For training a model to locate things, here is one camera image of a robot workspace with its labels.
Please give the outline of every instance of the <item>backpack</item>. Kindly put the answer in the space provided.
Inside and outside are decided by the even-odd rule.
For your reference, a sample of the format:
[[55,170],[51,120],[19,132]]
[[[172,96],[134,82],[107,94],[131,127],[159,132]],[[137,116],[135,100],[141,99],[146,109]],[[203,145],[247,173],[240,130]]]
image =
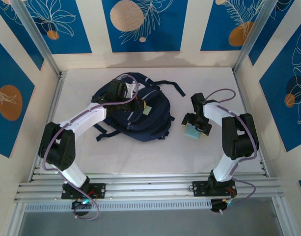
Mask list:
[[[166,80],[154,82],[140,73],[129,72],[126,74],[133,76],[139,84],[145,86],[138,90],[137,95],[140,99],[146,102],[148,107],[151,107],[151,110],[146,115],[143,114],[144,110],[137,112],[116,111],[104,119],[104,122],[116,129],[116,131],[107,134],[107,131],[104,128],[95,124],[94,127],[102,133],[96,138],[96,140],[100,141],[104,137],[113,137],[119,133],[123,133],[141,142],[147,142],[155,139],[164,140],[169,134],[168,130],[171,127],[171,123],[174,121],[174,118],[170,114],[170,102],[160,90],[158,85],[174,85],[176,90],[183,97],[185,96],[185,93],[175,82]],[[122,81],[131,84],[133,80],[129,77],[124,77],[122,78]],[[108,86],[109,83],[99,89],[92,96],[91,101],[93,102],[97,97],[102,97],[107,91]]]

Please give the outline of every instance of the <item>white platform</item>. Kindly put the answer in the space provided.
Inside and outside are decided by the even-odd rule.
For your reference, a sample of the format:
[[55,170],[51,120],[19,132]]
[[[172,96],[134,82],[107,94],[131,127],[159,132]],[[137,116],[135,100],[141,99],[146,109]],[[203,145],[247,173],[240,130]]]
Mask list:
[[[153,81],[175,81],[187,96],[182,97],[171,85],[162,85],[162,91],[171,103],[171,115],[175,121],[169,136],[164,140],[146,143],[119,134],[96,141],[100,134],[94,127],[76,142],[76,162],[87,174],[95,173],[209,173],[222,157],[221,128],[212,122],[210,135],[200,139],[184,134],[181,125],[184,115],[193,112],[190,97],[202,92],[230,88],[237,92],[235,99],[223,106],[237,113],[244,113],[241,98],[231,68],[116,68],[116,69],[72,69],[68,70],[56,109],[54,122],[66,120],[83,110],[92,95],[104,84],[124,72],[140,72]],[[216,100],[230,97],[230,92],[213,96]],[[103,122],[108,131],[113,129]],[[261,172],[259,158],[244,162],[237,172]]]

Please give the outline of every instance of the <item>sponge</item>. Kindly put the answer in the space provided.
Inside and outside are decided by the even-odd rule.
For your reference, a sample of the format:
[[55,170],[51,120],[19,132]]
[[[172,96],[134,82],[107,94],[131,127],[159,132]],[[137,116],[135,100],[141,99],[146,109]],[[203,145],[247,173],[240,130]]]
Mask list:
[[188,136],[191,136],[193,138],[196,138],[196,139],[199,139],[199,136],[201,134],[201,132],[197,131],[195,129],[195,126],[192,126],[190,124],[187,124],[186,125],[186,131],[185,131],[185,134],[188,135]]

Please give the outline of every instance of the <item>wire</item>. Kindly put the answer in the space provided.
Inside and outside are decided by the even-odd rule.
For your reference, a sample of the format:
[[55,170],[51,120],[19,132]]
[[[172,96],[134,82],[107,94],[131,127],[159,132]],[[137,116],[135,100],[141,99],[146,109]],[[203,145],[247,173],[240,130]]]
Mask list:
[[212,95],[214,95],[215,93],[220,92],[220,91],[230,91],[230,92],[233,92],[233,96],[230,97],[230,98],[228,98],[228,99],[221,100],[221,101],[219,101],[218,103],[230,101],[230,100],[232,100],[233,98],[235,98],[235,96],[236,96],[236,92],[235,92],[233,89],[230,89],[230,88],[221,88],[221,89],[218,89],[218,90],[212,92],[211,94],[209,94],[205,99],[207,100],[210,96],[212,96]]
[[126,103],[129,103],[129,102],[133,101],[133,100],[136,98],[136,96],[137,96],[139,84],[138,84],[137,80],[136,80],[133,76],[131,76],[131,75],[129,75],[129,74],[122,74],[121,80],[122,80],[124,77],[130,77],[130,78],[133,80],[133,83],[136,83],[136,92],[135,92],[135,94],[133,95],[132,98],[130,98],[129,100],[124,101],[124,102],[107,102],[107,103],[103,103],[103,104],[98,104],[97,106],[94,106],[94,107],[92,107],[92,108],[89,109],[89,110],[83,111],[82,113],[80,113],[79,115],[77,115],[76,117],[74,117],[73,119],[71,119],[69,123],[65,124],[63,127],[61,127],[61,128],[59,129],[59,131],[58,131],[58,132],[53,136],[53,138],[51,139],[51,141],[50,141],[50,143],[49,143],[49,145],[48,145],[48,147],[47,147],[47,149],[46,149],[46,151],[45,151],[45,153],[44,153],[44,156],[43,156],[43,162],[42,162],[42,167],[43,167],[43,169],[46,170],[46,171],[52,171],[52,170],[58,171],[58,173],[63,177],[63,179],[64,179],[71,187],[73,187],[75,190],[79,191],[81,194],[83,194],[85,197],[87,197],[87,198],[88,198],[91,202],[93,202],[94,205],[97,207],[97,214],[96,214],[95,216],[91,217],[91,218],[83,218],[83,217],[79,217],[78,215],[76,215],[76,208],[75,208],[75,209],[74,209],[74,212],[73,212],[74,215],[75,215],[75,218],[82,219],[82,220],[94,220],[94,219],[96,219],[96,218],[99,216],[99,213],[100,213],[100,211],[99,211],[99,206],[98,206],[98,204],[96,203],[96,201],[93,200],[88,194],[86,194],[86,193],[83,192],[80,188],[76,187],[73,183],[71,183],[71,182],[70,182],[70,181],[69,181],[69,180],[68,180],[68,179],[60,172],[60,170],[59,170],[58,168],[49,169],[49,168],[46,167],[46,161],[47,161],[47,157],[48,157],[49,151],[50,151],[50,149],[51,149],[53,143],[54,143],[55,140],[57,139],[57,137],[60,135],[60,133],[62,133],[63,130],[64,130],[65,128],[67,128],[68,126],[70,126],[72,123],[74,123],[76,120],[78,120],[79,118],[83,117],[83,116],[86,115],[87,113],[89,113],[89,112],[91,112],[91,111],[93,111],[93,110],[95,110],[95,109],[98,109],[98,108],[100,108],[100,107],[102,107],[102,106],[123,105],[123,104],[126,104]]
[[[232,99],[236,96],[236,93],[235,93],[234,90],[232,90],[232,89],[230,89],[230,88],[222,88],[222,89],[216,90],[216,91],[212,92],[211,94],[209,94],[209,95],[206,97],[206,100],[207,100],[211,95],[213,95],[213,94],[215,94],[215,93],[217,93],[217,92],[219,92],[219,91],[224,91],[224,90],[231,91],[231,92],[234,93],[234,95],[233,95],[232,97],[228,98],[228,99],[221,100],[221,101],[219,101],[218,103],[230,101],[230,100],[232,100]],[[217,106],[218,106],[220,109],[222,109],[222,110],[228,112],[229,114],[233,115],[233,116],[241,123],[241,125],[243,126],[245,132],[247,133],[247,135],[248,135],[248,137],[249,137],[249,139],[250,139],[250,141],[251,141],[251,143],[252,143],[253,149],[254,149],[254,156],[253,156],[253,157],[248,157],[248,158],[240,159],[240,160],[235,164],[235,166],[232,168],[232,170],[231,170],[230,173],[229,173],[230,176],[233,176],[233,173],[235,172],[235,170],[237,169],[237,167],[240,165],[241,162],[253,160],[253,159],[255,159],[255,158],[257,157],[257,146],[256,146],[255,140],[254,140],[254,138],[253,138],[253,136],[252,136],[250,130],[248,129],[248,127],[247,127],[247,125],[244,123],[244,121],[243,121],[237,114],[235,114],[234,112],[229,111],[228,109],[226,109],[226,108],[220,106],[219,104],[218,104]],[[231,178],[232,178],[234,181],[237,181],[237,182],[240,182],[240,183],[244,183],[244,184],[247,184],[247,185],[250,185],[250,186],[253,187],[253,191],[252,191],[249,195],[247,195],[245,198],[243,198],[241,201],[237,202],[236,204],[241,203],[242,201],[244,201],[244,200],[250,198],[250,197],[256,192],[256,186],[255,186],[254,184],[249,183],[249,182],[246,182],[246,181],[243,181],[243,180],[238,180],[238,179],[233,178],[233,177],[231,177]]]

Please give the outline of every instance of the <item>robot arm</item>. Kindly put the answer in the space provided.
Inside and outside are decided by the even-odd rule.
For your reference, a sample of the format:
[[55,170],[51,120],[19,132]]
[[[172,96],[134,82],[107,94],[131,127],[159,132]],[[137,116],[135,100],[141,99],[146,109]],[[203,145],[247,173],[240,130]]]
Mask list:
[[212,128],[209,120],[213,120],[222,127],[222,149],[224,152],[219,164],[211,170],[208,181],[193,182],[194,196],[227,196],[227,189],[235,189],[235,182],[232,180],[235,169],[242,160],[246,160],[246,157],[250,157],[254,153],[255,148],[252,142],[255,143],[257,150],[259,148],[253,117],[250,114],[234,114],[221,107],[215,100],[207,101],[202,93],[194,94],[191,100],[195,114],[187,113],[182,124],[189,123],[197,131],[209,135]]
[[144,102],[134,95],[137,88],[142,87],[143,85],[136,83],[127,84],[121,80],[112,80],[104,96],[93,100],[86,109],[59,124],[50,122],[46,125],[38,152],[39,156],[45,157],[46,149],[53,141],[55,134],[64,128],[50,147],[46,162],[54,166],[74,186],[88,193],[90,191],[89,178],[75,163],[75,140],[117,110],[132,112],[143,109]]

